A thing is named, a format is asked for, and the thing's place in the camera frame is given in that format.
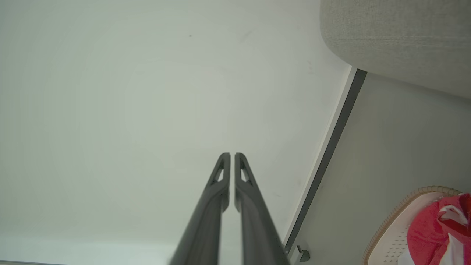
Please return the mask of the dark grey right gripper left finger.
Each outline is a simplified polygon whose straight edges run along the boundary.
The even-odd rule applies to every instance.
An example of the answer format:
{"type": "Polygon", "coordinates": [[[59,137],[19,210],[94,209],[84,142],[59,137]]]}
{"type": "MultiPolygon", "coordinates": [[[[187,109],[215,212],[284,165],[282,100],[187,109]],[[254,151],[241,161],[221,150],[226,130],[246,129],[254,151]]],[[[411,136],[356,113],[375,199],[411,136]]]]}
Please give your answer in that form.
{"type": "Polygon", "coordinates": [[[205,185],[170,265],[217,265],[222,213],[229,205],[230,153],[222,153],[205,185]]]}

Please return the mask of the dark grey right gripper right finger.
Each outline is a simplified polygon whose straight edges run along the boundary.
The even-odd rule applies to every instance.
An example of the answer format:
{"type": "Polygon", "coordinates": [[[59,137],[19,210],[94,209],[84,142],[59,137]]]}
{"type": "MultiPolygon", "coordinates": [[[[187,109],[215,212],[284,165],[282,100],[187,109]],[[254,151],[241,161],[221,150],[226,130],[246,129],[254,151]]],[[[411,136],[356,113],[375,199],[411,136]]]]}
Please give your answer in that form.
{"type": "Polygon", "coordinates": [[[243,153],[234,156],[235,207],[241,214],[242,263],[289,265],[269,210],[243,153]]]}

